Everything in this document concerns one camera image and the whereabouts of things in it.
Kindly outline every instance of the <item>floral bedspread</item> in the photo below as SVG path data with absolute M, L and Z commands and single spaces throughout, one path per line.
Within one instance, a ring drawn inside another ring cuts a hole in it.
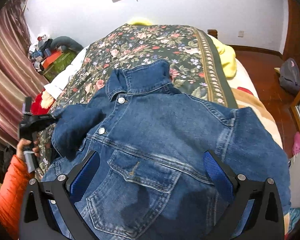
M 123 25 L 91 44 L 82 68 L 51 108 L 87 103 L 118 68 L 134 68 L 158 59 L 170 63 L 173 84 L 181 92 L 237 108 L 222 70 L 218 51 L 203 31 L 181 25 Z M 51 162 L 54 125 L 40 133 L 40 179 Z

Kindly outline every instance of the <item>gray backpack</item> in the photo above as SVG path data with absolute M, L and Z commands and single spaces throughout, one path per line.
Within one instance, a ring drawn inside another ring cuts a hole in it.
M 296 96 L 300 91 L 300 72 L 293 58 L 287 59 L 280 67 L 279 83 L 292 95 Z

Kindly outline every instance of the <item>orange puffer jacket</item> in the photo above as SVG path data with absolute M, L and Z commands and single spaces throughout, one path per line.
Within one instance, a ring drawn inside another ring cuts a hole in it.
M 31 178 L 26 164 L 14 155 L 0 189 L 0 223 L 15 240 L 19 237 L 23 194 Z

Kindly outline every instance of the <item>blue denim jacket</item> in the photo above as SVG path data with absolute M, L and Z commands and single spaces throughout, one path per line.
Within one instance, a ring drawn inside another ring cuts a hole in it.
M 283 213 L 289 210 L 287 156 L 253 110 L 181 93 L 164 60 L 114 70 L 88 104 L 68 106 L 61 117 L 52 143 L 67 157 L 56 159 L 43 181 L 69 173 L 95 150 L 100 167 L 75 206 L 102 240 L 198 239 L 210 232 L 228 203 L 204 169 L 209 149 L 248 179 L 273 178 Z M 71 237 L 57 206 L 51 207 Z M 237 234 L 248 214 L 249 208 Z

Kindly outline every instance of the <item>orange box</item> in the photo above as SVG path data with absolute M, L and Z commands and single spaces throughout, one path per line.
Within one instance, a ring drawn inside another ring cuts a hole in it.
M 42 66 L 44 69 L 47 69 L 51 63 L 53 63 L 58 57 L 62 55 L 61 51 L 56 51 L 51 56 L 47 57 L 45 61 L 43 62 Z

